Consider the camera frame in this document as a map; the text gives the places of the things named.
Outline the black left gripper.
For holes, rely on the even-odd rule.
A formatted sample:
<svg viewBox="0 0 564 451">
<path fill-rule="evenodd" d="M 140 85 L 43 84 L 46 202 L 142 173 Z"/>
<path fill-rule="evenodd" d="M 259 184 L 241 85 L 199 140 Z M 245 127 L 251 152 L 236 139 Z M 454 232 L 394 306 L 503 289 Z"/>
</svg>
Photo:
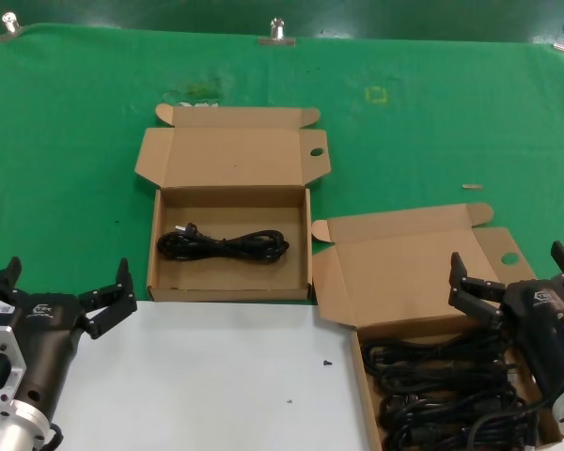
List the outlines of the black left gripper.
<svg viewBox="0 0 564 451">
<path fill-rule="evenodd" d="M 24 362 L 13 398 L 52 418 L 83 331 L 98 339 L 137 310 L 133 277 L 123 258 L 113 285 L 83 293 L 78 302 L 73 295 L 18 293 L 21 272 L 18 257 L 0 270 L 0 331 L 10 335 L 0 337 L 0 352 L 15 351 Z"/>
</svg>

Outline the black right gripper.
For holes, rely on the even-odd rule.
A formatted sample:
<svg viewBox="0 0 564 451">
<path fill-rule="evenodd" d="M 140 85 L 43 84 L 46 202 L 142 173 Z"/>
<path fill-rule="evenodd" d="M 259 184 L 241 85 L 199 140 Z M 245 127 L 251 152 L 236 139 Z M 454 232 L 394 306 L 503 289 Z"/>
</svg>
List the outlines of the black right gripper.
<svg viewBox="0 0 564 451">
<path fill-rule="evenodd" d="M 450 260 L 448 303 L 483 326 L 504 326 L 525 358 L 541 393 L 552 404 L 564 393 L 564 245 L 554 241 L 551 257 L 560 269 L 552 279 L 504 285 L 470 277 L 458 252 Z"/>
</svg>

